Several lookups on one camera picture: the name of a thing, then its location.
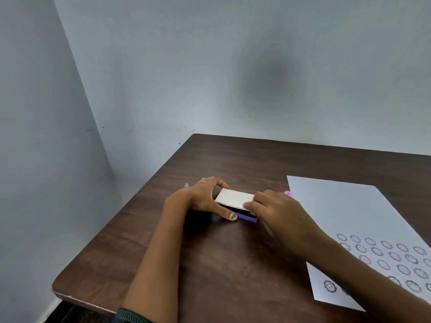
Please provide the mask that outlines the purple ink pad white lid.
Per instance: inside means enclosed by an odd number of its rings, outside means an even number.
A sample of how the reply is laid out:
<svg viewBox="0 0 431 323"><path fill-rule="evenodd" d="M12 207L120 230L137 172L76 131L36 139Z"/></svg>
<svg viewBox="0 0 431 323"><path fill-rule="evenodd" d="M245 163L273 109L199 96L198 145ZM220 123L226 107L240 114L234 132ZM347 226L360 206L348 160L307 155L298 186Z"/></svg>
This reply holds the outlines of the purple ink pad white lid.
<svg viewBox="0 0 431 323"><path fill-rule="evenodd" d="M246 202L252 201L253 194L239 192L230 189L221 189L215 198L215 201L222 207L229 209L235 213L239 219L249 222L257 223L258 217L251 214L251 212L243 207Z"/></svg>

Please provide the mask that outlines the person's left forearm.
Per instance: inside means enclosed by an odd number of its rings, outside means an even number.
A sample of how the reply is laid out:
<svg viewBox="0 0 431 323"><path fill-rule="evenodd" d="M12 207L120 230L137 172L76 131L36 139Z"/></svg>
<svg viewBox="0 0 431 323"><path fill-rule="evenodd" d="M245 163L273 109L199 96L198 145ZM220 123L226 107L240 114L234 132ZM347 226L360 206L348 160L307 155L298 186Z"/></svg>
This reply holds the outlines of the person's left forearm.
<svg viewBox="0 0 431 323"><path fill-rule="evenodd" d="M177 323L180 247L189 197L169 197L122 303L153 323Z"/></svg>

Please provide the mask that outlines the dark green patterned sleeve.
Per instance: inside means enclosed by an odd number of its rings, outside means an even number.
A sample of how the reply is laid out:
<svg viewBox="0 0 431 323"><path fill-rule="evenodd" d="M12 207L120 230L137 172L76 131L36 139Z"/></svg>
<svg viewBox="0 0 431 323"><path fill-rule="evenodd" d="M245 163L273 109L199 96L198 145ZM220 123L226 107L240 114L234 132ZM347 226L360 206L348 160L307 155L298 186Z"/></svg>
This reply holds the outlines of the dark green patterned sleeve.
<svg viewBox="0 0 431 323"><path fill-rule="evenodd" d="M124 308L118 309L111 323L153 323L153 321Z"/></svg>

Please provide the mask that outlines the white paper sheet with stamps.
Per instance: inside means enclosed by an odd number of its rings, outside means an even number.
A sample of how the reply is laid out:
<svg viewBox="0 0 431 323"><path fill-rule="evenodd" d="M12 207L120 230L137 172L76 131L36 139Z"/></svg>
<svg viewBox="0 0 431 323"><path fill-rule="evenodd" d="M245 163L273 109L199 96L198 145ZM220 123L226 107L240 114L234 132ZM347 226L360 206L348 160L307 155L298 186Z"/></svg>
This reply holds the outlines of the white paper sheet with stamps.
<svg viewBox="0 0 431 323"><path fill-rule="evenodd" d="M431 248L374 186L287 176L319 227L355 258L431 304Z"/></svg>

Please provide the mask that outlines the person's right hand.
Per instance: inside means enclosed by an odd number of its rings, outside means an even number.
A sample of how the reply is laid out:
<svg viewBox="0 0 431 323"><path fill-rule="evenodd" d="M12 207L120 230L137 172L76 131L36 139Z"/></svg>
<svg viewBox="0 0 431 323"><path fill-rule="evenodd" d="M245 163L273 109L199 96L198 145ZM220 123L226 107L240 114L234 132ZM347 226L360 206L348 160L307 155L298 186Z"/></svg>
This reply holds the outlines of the person's right hand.
<svg viewBox="0 0 431 323"><path fill-rule="evenodd" d="M244 203L243 207L251 212L251 202ZM328 255L338 247L302 205L289 196L284 209L279 213L252 214L258 217L268 232L290 252L311 263L317 263L323 255Z"/></svg>

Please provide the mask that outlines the person's left hand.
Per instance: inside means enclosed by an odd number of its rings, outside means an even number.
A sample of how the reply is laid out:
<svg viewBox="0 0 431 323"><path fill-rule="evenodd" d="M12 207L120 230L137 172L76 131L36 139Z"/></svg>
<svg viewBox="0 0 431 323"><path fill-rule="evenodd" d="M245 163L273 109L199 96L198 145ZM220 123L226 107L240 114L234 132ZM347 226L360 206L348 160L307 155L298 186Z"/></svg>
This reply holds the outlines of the person's left hand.
<svg viewBox="0 0 431 323"><path fill-rule="evenodd" d="M195 185L185 184L164 202L162 217L185 219L189 210L206 212L206 204L216 202L213 191L216 186L228 189L229 185L216 177L203 178Z"/></svg>

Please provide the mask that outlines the person's right forearm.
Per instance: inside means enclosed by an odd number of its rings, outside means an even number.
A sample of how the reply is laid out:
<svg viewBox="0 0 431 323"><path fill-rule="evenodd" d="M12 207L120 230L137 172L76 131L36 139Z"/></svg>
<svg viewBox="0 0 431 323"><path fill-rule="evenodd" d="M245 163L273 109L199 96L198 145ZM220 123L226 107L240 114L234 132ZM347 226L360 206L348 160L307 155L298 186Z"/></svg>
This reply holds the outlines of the person's right forearm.
<svg viewBox="0 0 431 323"><path fill-rule="evenodd" d="M382 323L431 323L431 305L354 257L325 233L306 235L297 253Z"/></svg>

